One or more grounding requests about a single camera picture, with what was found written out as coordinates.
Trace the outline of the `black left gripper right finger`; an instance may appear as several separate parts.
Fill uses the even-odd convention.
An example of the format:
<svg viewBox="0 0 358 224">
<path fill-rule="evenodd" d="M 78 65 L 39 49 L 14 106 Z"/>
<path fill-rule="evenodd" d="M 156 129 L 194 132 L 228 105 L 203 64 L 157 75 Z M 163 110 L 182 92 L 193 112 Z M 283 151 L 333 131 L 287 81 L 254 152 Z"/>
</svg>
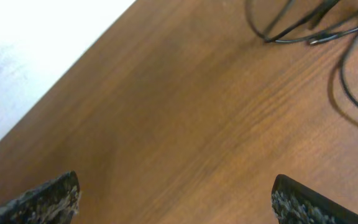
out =
<svg viewBox="0 0 358 224">
<path fill-rule="evenodd" d="M 284 174 L 275 178 L 271 203 L 279 224 L 358 224 L 358 214 Z"/>
</svg>

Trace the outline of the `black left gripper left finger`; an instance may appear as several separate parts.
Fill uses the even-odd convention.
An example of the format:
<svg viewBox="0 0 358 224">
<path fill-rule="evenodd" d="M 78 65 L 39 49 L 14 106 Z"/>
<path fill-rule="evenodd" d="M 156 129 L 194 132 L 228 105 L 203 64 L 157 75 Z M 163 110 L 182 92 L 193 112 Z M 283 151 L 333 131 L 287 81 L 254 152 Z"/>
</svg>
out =
<svg viewBox="0 0 358 224">
<path fill-rule="evenodd" d="M 79 201 L 79 180 L 69 171 L 0 205 L 0 224 L 70 223 L 79 212 Z"/>
</svg>

